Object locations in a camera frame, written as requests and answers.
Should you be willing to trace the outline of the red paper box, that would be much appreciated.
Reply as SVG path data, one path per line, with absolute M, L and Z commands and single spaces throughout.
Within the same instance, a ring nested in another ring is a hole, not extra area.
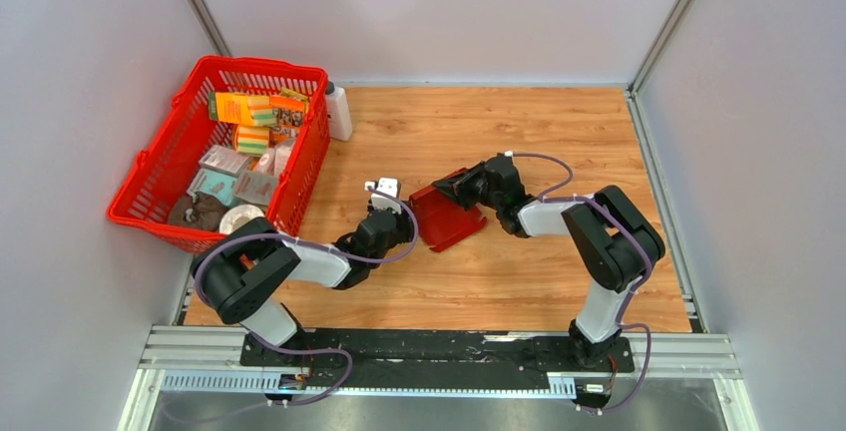
M 417 217 L 420 238 L 434 252 L 446 250 L 487 224 L 478 207 L 465 211 L 434 185 L 412 194 L 409 205 Z

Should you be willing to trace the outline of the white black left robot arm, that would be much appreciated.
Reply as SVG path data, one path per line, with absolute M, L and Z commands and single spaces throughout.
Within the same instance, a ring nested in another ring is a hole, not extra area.
M 260 216 L 195 257 L 190 271 L 196 295 L 222 323 L 243 326 L 278 364 L 290 366 L 303 356 L 305 341 L 275 291 L 288 280 L 354 287 L 391 260 L 388 251 L 412 245 L 417 231 L 414 214 L 370 207 L 356 230 L 321 244 L 276 231 Z

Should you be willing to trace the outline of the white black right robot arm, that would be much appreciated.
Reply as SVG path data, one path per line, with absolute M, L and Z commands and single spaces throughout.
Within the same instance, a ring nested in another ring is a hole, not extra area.
M 514 160 L 500 153 L 470 169 L 433 182 L 458 207 L 494 211 L 510 235 L 570 237 L 589 276 L 588 295 L 572 320 L 568 358 L 585 370 L 604 362 L 624 329 L 634 293 L 665 256 L 665 244 L 651 223 L 616 185 L 588 195 L 551 197 L 526 191 Z

